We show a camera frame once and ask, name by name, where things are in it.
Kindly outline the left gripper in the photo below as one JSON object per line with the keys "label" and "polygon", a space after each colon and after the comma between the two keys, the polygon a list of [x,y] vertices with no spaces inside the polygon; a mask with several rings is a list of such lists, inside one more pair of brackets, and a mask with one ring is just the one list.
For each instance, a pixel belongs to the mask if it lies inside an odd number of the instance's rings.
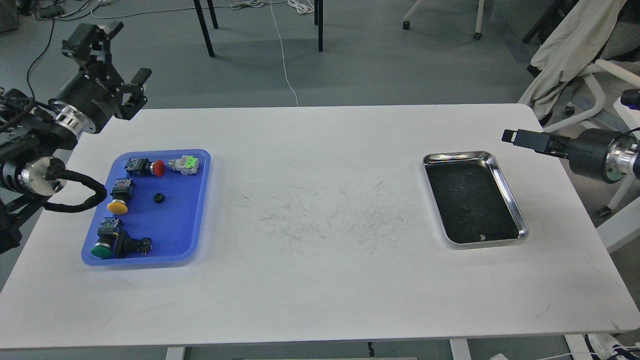
{"label": "left gripper", "polygon": [[78,74],[49,101],[57,113],[54,125],[74,135],[98,134],[112,117],[130,121],[147,104],[144,84],[153,71],[140,68],[124,83],[114,68],[111,41],[123,27],[116,20],[103,26],[80,23],[62,41],[61,54],[78,64]]}

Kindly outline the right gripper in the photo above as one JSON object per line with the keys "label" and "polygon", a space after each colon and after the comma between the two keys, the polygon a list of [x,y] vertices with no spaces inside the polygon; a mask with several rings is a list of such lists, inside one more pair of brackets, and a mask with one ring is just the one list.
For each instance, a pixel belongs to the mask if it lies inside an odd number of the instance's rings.
{"label": "right gripper", "polygon": [[608,171],[610,147],[621,135],[619,131],[586,129],[570,141],[569,137],[525,129],[505,129],[502,141],[533,150],[549,157],[564,158],[574,174],[602,182],[619,182],[619,171]]}

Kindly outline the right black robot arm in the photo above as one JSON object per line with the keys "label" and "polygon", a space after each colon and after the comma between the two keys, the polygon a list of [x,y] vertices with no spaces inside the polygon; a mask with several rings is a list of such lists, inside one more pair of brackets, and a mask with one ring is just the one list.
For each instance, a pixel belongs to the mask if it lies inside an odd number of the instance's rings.
{"label": "right black robot arm", "polygon": [[571,138],[548,132],[506,129],[502,141],[565,159],[572,173],[579,176],[616,183],[624,176],[639,178],[639,139],[633,135],[638,130],[638,127],[627,132],[593,128]]}

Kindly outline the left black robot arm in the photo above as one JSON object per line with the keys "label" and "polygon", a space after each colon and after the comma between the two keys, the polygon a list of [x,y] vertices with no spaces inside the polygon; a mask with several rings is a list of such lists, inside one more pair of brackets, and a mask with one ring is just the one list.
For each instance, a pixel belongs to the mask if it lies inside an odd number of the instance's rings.
{"label": "left black robot arm", "polygon": [[62,55],[78,72],[47,104],[18,89],[1,92],[0,182],[18,194],[1,203],[2,253],[18,248],[21,226],[39,209],[77,214],[105,200],[104,185],[67,169],[55,152],[73,150],[83,133],[100,133],[113,117],[131,120],[147,104],[151,69],[140,68],[125,82],[112,61],[111,41],[123,26],[81,23],[62,41]]}

